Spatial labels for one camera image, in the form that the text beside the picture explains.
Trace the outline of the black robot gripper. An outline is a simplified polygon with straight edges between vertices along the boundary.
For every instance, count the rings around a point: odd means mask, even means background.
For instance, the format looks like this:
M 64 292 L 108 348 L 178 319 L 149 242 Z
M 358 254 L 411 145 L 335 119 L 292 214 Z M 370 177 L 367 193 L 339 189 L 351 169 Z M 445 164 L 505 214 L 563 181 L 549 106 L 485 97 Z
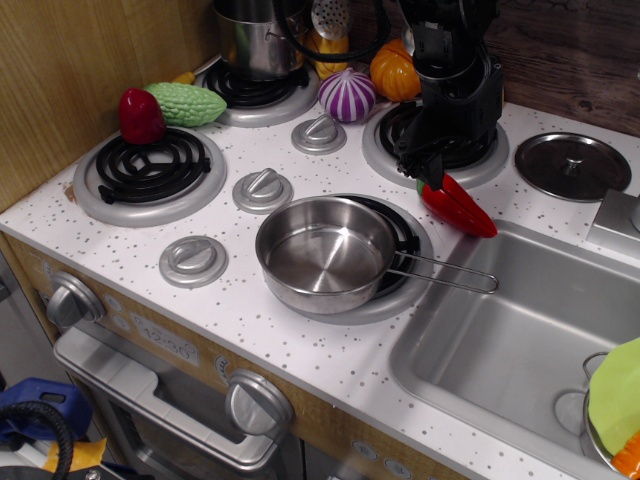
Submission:
M 502 114 L 503 71 L 486 48 L 457 58 L 416 48 L 412 60 L 422 88 L 422 107 L 394 145 L 397 170 L 441 190 L 443 159 L 467 160 L 483 153 Z

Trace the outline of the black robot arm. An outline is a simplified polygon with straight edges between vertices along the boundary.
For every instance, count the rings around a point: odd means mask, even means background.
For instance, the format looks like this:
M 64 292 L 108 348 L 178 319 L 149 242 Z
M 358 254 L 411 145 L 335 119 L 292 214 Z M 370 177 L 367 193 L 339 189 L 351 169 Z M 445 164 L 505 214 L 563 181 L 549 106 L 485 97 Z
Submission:
M 433 190 L 444 164 L 486 152 L 502 114 L 503 73 L 484 35 L 499 15 L 496 1 L 402 1 L 414 40 L 420 112 L 394 146 L 398 170 Z

